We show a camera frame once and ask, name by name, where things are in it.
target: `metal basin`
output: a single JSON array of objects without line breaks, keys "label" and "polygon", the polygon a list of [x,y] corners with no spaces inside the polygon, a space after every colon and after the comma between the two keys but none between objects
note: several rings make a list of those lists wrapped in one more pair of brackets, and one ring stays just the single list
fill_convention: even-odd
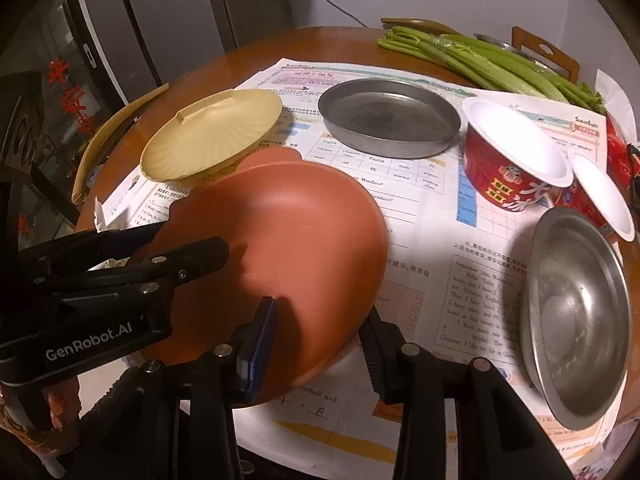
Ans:
[{"label": "metal basin", "polygon": [[580,212],[546,212],[533,236],[520,343],[529,377],[564,427],[588,428],[613,402],[631,323],[613,248]]},{"label": "metal basin", "polygon": [[337,84],[320,96],[318,110],[341,143],[391,158],[436,155],[460,130],[460,115],[446,99],[388,79]]}]

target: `beige plastic plate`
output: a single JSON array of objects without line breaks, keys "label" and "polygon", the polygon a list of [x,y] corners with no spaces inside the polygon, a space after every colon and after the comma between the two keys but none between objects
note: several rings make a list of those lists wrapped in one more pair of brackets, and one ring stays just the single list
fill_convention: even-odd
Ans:
[{"label": "beige plastic plate", "polygon": [[225,90],[180,110],[158,130],[140,156],[142,174],[170,182],[217,171],[247,154],[282,111],[268,90]]}]

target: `wooden chair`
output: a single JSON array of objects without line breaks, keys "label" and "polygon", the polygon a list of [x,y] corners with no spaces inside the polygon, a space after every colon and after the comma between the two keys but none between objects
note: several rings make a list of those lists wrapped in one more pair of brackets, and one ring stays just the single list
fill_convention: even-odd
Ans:
[{"label": "wooden chair", "polygon": [[382,18],[380,21],[385,28],[401,25],[402,27],[414,28],[436,36],[441,34],[460,34],[455,29],[448,27],[443,23],[432,22],[431,20],[422,20],[420,18]]},{"label": "wooden chair", "polygon": [[168,89],[169,83],[137,98],[121,110],[118,110],[100,127],[82,154],[82,159],[80,160],[74,181],[74,188],[71,193],[71,202],[74,204],[81,203],[86,196],[86,180],[94,166],[105,155],[113,143],[113,140],[118,137],[116,134],[122,134],[124,130],[129,127],[134,117],[140,113],[140,108],[162,95]]},{"label": "wooden chair", "polygon": [[568,75],[565,77],[569,81],[572,83],[578,81],[580,64],[547,40],[539,38],[538,36],[527,32],[523,28],[513,27],[511,29],[511,45],[520,49],[523,46],[530,48],[533,52],[540,54],[540,56],[545,57],[549,61],[554,62],[560,68],[566,70]]}]

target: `white wall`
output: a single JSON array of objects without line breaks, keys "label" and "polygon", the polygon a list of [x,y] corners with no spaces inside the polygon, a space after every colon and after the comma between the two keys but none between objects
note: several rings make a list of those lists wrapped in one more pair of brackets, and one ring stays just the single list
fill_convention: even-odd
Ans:
[{"label": "white wall", "polygon": [[[297,27],[358,25],[324,0],[290,0]],[[593,85],[597,68],[616,79],[640,124],[640,65],[597,0],[331,0],[380,28],[382,17],[426,18],[463,34],[480,32],[510,43],[520,27],[580,62],[580,79]]]}]

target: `yellow printed stripe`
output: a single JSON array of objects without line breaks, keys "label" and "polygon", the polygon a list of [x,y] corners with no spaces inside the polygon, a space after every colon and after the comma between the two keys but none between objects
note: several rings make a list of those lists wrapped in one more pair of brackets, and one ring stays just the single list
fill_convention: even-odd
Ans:
[{"label": "yellow printed stripe", "polygon": [[294,431],[297,434],[306,436],[316,442],[327,444],[328,446],[341,449],[347,453],[354,455],[364,456],[379,462],[388,462],[393,464],[396,462],[395,450],[371,442],[369,440],[362,440],[360,438],[354,438],[352,436],[344,436],[338,433],[334,433],[311,424],[303,424],[302,422],[284,422],[282,420],[276,421],[277,424],[283,428]]}]

